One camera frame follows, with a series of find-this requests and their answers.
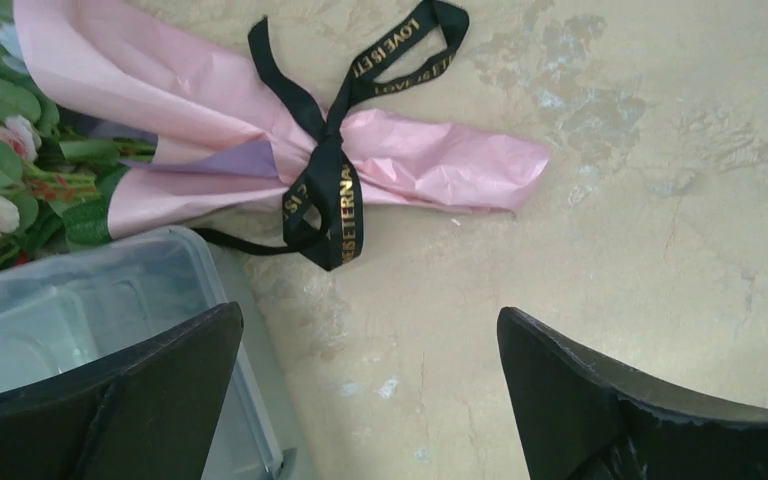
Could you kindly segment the pink wrapping paper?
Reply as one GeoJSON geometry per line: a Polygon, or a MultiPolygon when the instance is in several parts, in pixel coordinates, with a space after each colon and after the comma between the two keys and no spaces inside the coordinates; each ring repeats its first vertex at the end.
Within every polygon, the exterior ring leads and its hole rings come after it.
{"type": "MultiPolygon", "coordinates": [[[[110,201],[115,238],[241,206],[276,210],[313,140],[253,62],[121,1],[18,1],[24,61],[50,99],[154,133],[154,161],[127,173],[110,201]]],[[[371,204],[518,211],[549,160],[544,146],[380,109],[341,132],[371,204]]]]}

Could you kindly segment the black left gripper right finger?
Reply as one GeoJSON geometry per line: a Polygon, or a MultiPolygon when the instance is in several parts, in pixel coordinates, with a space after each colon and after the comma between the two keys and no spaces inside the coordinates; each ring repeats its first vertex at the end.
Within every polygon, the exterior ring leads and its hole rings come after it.
{"type": "Polygon", "coordinates": [[[513,307],[500,360],[529,476],[768,479],[768,409],[690,390],[513,307]]]}

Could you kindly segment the black ribbon gold lettering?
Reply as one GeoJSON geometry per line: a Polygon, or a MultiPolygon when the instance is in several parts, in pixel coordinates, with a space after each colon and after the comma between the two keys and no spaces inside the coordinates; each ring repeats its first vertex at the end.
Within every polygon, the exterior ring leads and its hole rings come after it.
{"type": "Polygon", "coordinates": [[[252,60],[260,80],[281,100],[295,122],[315,141],[310,159],[282,196],[283,245],[248,242],[218,230],[197,229],[207,242],[254,256],[300,253],[326,271],[360,256],[364,244],[362,184],[343,151],[340,128],[349,110],[371,98],[399,93],[441,76],[450,66],[470,26],[468,13],[446,1],[425,0],[363,50],[351,63],[326,114],[307,90],[285,76],[270,44],[268,21],[248,34],[252,60]],[[415,71],[385,82],[379,76],[433,30],[441,31],[445,48],[415,71]]]}

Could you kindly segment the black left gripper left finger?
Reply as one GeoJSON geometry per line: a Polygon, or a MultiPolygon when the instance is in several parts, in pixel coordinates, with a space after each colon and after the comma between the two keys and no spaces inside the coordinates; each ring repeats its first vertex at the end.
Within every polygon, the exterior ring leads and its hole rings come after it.
{"type": "Polygon", "coordinates": [[[244,329],[223,303],[0,393],[0,479],[198,479],[244,329]]]}

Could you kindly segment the artificial flower bouquet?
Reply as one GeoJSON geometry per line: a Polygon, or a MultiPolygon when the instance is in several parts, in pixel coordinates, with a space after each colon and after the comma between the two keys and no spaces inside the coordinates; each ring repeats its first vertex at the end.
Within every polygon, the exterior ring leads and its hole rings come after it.
{"type": "Polygon", "coordinates": [[[31,78],[0,1],[0,270],[110,241],[109,203],[154,140],[56,104],[31,78]]]}

